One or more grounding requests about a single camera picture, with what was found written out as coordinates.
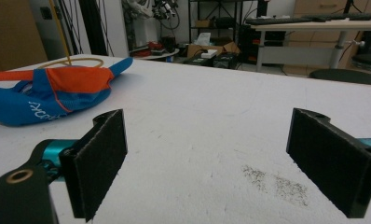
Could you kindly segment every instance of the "desk leg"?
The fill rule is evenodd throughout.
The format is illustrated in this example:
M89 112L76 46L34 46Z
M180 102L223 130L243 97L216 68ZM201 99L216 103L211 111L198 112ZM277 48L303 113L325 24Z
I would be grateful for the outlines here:
M337 44L335 45L335 48L333 50L333 53L331 55L330 60L330 68L337 68L337 65L339 64L340 57L342 56L343 52L343 46L345 44L345 38L348 34L347 31L341 31L339 35L339 39L337 41Z
M262 58L264 57L264 43L265 43L265 31L261 31L260 44L258 46L258 55L257 55L257 67L256 71L261 71Z

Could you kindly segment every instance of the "power strip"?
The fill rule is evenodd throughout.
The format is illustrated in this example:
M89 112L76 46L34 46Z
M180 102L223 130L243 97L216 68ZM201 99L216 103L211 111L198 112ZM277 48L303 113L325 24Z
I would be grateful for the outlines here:
M212 57L214 57L215 55L217 54L217 49L208 49L208 52L207 53L202 53L200 55L201 58L205 58L205 59L211 59Z

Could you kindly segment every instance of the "keyboard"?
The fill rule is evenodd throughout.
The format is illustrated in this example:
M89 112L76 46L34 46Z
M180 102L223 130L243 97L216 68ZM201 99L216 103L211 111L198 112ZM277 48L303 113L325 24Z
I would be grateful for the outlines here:
M269 18L269 19L246 19L244 22L249 25L270 25L270 24L283 24L283 23L297 23L312 21L312 18Z
M304 15L301 18L313 19L313 20L325 20L325 21L335 21L335 20L345 20L349 18L351 21L370 21L371 13L333 13L333 14L312 14Z

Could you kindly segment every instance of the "brass ring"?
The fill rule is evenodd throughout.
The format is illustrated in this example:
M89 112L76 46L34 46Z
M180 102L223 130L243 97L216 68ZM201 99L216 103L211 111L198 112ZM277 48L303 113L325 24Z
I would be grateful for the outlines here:
M31 169L19 170L11 175L9 175L6 179L8 184L18 184L34 174L34 171Z

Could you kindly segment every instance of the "blue and orange bag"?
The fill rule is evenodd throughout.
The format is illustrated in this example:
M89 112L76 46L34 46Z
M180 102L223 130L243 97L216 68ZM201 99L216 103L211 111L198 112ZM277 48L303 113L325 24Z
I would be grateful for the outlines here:
M109 68L65 66L0 72L0 81L20 80L12 88L0 88L0 123L39 123L95 106L109 96L110 81L131 64L132 58L127 58Z

